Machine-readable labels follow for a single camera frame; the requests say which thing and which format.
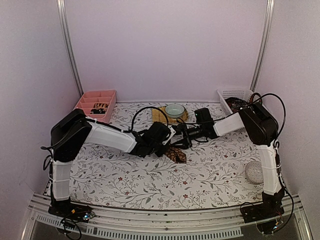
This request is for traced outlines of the brown floral tie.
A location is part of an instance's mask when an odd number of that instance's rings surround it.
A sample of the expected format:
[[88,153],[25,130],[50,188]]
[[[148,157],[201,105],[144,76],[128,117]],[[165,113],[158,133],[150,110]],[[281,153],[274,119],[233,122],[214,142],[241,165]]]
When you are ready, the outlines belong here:
[[181,149],[171,147],[166,152],[165,155],[174,163],[177,164],[186,164],[187,163],[187,156]]

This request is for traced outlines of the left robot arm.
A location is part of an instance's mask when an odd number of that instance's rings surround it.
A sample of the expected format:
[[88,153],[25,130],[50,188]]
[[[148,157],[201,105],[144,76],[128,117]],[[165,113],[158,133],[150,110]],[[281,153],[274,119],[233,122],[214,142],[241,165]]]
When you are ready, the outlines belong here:
[[90,118],[80,108],[74,109],[51,129],[50,145],[41,146],[51,158],[51,206],[63,217],[74,213],[69,191],[71,165],[83,144],[102,145],[141,158],[151,154],[160,157],[175,133],[169,123],[158,121],[145,130],[135,131],[132,126],[124,130]]

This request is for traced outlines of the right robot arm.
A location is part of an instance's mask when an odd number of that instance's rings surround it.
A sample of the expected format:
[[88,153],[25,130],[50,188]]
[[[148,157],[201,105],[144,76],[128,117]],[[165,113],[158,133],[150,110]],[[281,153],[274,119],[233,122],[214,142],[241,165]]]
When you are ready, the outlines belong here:
[[269,218],[271,215],[283,214],[282,199],[288,193],[281,179],[281,161],[278,154],[280,135],[283,127],[263,106],[259,99],[240,108],[219,120],[214,120],[208,108],[194,112],[196,126],[187,127],[179,123],[175,129],[183,138],[172,144],[175,148],[188,149],[192,141],[199,138],[216,139],[233,131],[244,128],[251,142],[257,147],[263,174],[262,203],[246,206],[242,209],[245,216],[260,215]]

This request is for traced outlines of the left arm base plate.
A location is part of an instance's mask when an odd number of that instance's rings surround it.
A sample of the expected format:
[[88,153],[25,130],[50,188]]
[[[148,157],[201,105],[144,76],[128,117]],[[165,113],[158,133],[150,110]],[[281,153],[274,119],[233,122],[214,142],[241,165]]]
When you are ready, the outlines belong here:
[[73,220],[75,222],[88,223],[90,219],[96,215],[93,209],[88,205],[79,205],[73,203],[63,203],[51,205],[48,209],[48,213],[63,219]]

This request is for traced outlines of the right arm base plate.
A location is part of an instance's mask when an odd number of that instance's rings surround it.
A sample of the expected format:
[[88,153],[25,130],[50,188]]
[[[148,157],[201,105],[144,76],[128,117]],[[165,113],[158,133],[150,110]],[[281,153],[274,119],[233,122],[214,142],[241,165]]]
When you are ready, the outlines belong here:
[[274,208],[270,208],[268,204],[264,203],[253,204],[251,202],[244,202],[240,205],[239,210],[245,223],[280,217],[285,213],[281,203]]

